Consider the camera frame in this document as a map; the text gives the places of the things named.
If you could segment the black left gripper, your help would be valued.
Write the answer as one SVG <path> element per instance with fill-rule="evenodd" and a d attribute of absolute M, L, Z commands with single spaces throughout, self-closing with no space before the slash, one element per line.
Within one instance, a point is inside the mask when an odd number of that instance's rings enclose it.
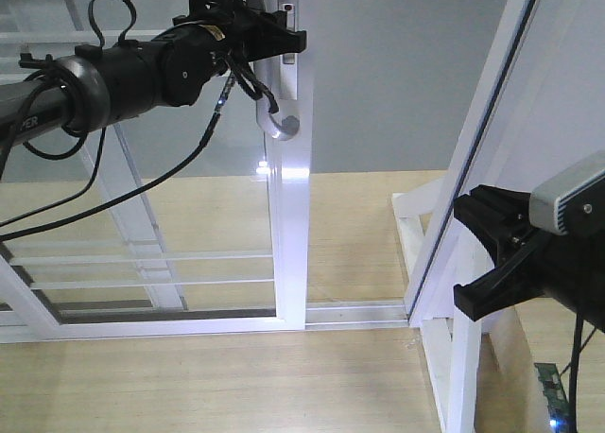
<path fill-rule="evenodd" d="M 218 42 L 242 46 L 246 61 L 302 53 L 306 31 L 295 23 L 293 11 L 258 11 L 244 0 L 189 0 L 188 14 L 173 19 L 174 27 L 208 26 Z"/>

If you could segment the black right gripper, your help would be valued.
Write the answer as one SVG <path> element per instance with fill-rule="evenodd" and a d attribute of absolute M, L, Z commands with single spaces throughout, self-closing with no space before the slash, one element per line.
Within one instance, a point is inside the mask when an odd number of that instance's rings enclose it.
<path fill-rule="evenodd" d="M 588 237 L 536 233 L 529 223 L 529 198 L 527 192 L 480 184 L 454 201 L 454 218 L 494 263 L 502 263 L 468 285 L 455 285 L 455 307 L 480 320 L 546 296 L 602 331 L 604 232 Z"/>

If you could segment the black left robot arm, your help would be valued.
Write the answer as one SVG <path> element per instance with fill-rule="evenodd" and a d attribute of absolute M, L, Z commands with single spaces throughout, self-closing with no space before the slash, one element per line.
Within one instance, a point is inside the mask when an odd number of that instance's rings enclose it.
<path fill-rule="evenodd" d="M 229 68 L 306 48 L 286 13 L 245 0 L 189 0 L 189 11 L 148 42 L 120 33 L 117 43 L 82 44 L 72 56 L 36 60 L 25 53 L 24 81 L 1 88 L 1 153 L 62 128 L 75 137 L 158 106 L 191 106 L 211 78 Z"/>

